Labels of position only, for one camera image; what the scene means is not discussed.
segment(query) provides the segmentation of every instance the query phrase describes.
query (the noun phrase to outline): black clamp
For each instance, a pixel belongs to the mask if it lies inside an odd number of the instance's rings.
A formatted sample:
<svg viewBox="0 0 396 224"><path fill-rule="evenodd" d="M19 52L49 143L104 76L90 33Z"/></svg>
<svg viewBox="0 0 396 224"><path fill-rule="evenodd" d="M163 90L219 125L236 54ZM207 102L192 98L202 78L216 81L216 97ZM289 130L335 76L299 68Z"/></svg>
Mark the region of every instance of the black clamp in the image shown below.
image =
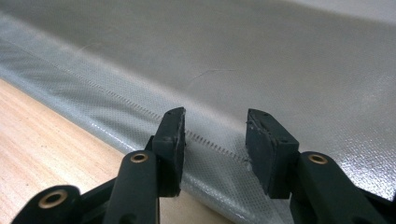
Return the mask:
<svg viewBox="0 0 396 224"><path fill-rule="evenodd" d="M247 152L271 199L288 199L296 224L396 223L396 202L361 190L335 161L298 151L297 140L270 114L249 109Z"/></svg>
<svg viewBox="0 0 396 224"><path fill-rule="evenodd" d="M80 195L74 186L38 193L13 220L26 223L160 223L159 197L176 197L184 162L185 109L165 113L145 150L127 154L116 178Z"/></svg>

